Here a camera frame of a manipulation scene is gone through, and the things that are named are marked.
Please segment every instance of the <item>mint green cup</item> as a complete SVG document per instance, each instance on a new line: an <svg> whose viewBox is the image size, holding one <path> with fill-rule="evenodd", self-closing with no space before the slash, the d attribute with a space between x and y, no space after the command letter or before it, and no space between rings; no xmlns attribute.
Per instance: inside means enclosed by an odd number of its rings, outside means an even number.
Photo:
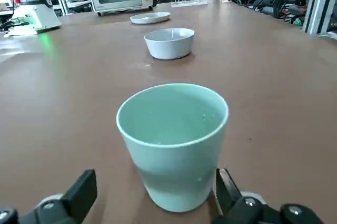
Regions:
<svg viewBox="0 0 337 224"><path fill-rule="evenodd" d="M219 94L192 84L151 87L122 104L118 129L158 206L186 212L207 199L228 116Z"/></svg>

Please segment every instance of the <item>white plate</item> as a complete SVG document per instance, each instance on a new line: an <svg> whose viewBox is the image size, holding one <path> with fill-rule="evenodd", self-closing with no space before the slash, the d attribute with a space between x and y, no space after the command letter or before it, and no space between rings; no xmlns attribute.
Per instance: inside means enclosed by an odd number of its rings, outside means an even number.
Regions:
<svg viewBox="0 0 337 224"><path fill-rule="evenodd" d="M191 51L194 31L188 28L166 28L144 36L150 54L158 59L176 59Z"/></svg>
<svg viewBox="0 0 337 224"><path fill-rule="evenodd" d="M149 24L149 23L160 23L170 19L169 12L155 12L146 13L141 15L134 15L130 17L132 23L135 24Z"/></svg>

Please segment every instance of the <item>brown table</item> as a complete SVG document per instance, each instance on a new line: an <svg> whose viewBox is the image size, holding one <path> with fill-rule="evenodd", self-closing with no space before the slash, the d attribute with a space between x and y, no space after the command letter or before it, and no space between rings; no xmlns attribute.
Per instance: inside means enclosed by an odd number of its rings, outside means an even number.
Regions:
<svg viewBox="0 0 337 224"><path fill-rule="evenodd" d="M242 190L335 223L336 42L218 0L156 10L171 21L136 26L132 13L84 13L52 32L0 40L0 206L24 213L95 168L99 197L86 223L210 223L210 202L185 214L151 202L115 124L133 93L187 82L228 101L219 166ZM190 56L149 55L144 34L165 27L195 30Z"/></svg>

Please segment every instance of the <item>screw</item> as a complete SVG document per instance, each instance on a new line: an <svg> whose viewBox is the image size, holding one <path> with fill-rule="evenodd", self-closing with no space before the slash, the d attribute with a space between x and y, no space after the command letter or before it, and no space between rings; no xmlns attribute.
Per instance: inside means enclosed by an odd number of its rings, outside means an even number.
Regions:
<svg viewBox="0 0 337 224"><path fill-rule="evenodd" d="M0 220L5 218L7 216L8 212L2 212L0 213Z"/></svg>
<svg viewBox="0 0 337 224"><path fill-rule="evenodd" d="M296 215L299 215L302 212L301 208L299 208L297 206L290 206L289 211L296 214Z"/></svg>
<svg viewBox="0 0 337 224"><path fill-rule="evenodd" d="M246 198L245 199L245 202L246 202L246 204L248 205L248 206L253 206L253 205L255 205L255 200L253 199L253 198Z"/></svg>
<svg viewBox="0 0 337 224"><path fill-rule="evenodd" d="M51 209L54 206L54 203L50 202L43 206L43 209Z"/></svg>

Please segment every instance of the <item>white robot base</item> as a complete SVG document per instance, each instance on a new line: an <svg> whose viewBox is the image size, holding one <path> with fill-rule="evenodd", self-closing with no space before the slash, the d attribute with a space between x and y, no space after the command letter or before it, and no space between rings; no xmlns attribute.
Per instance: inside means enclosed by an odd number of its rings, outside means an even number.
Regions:
<svg viewBox="0 0 337 224"><path fill-rule="evenodd" d="M14 23L17 22L18 25L20 23L29 24L11 27L4 37L36 35L61 26L61 22L55 15L53 8L49 8L44 4L21 5L14 10L12 20Z"/></svg>

